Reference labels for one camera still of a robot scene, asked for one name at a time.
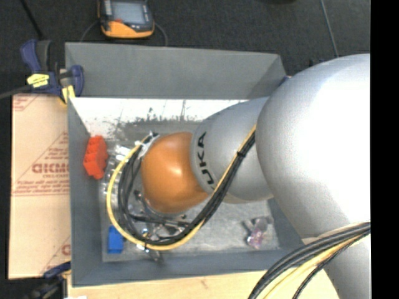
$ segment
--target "blue clamp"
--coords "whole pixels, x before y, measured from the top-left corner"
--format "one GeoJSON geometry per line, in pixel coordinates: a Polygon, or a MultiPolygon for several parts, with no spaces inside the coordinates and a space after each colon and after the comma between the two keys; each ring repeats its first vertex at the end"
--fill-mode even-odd
{"type": "Polygon", "coordinates": [[[66,102],[63,89],[66,85],[61,85],[60,80],[70,78],[74,88],[74,94],[79,96],[83,91],[84,76],[83,68],[80,65],[73,65],[65,73],[50,71],[48,66],[48,52],[50,40],[31,39],[25,42],[20,53],[22,60],[31,70],[31,76],[27,79],[32,93],[51,93],[60,97],[66,102]]]}
{"type": "Polygon", "coordinates": [[[111,225],[108,230],[108,253],[120,254],[123,251],[123,236],[111,225]]]}

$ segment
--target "orange device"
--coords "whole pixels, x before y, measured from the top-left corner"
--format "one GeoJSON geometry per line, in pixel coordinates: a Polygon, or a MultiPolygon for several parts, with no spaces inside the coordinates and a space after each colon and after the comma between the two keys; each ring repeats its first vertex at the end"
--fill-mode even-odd
{"type": "Polygon", "coordinates": [[[99,18],[102,32],[110,38],[148,37],[155,28],[146,2],[139,0],[101,0],[99,18]]]}

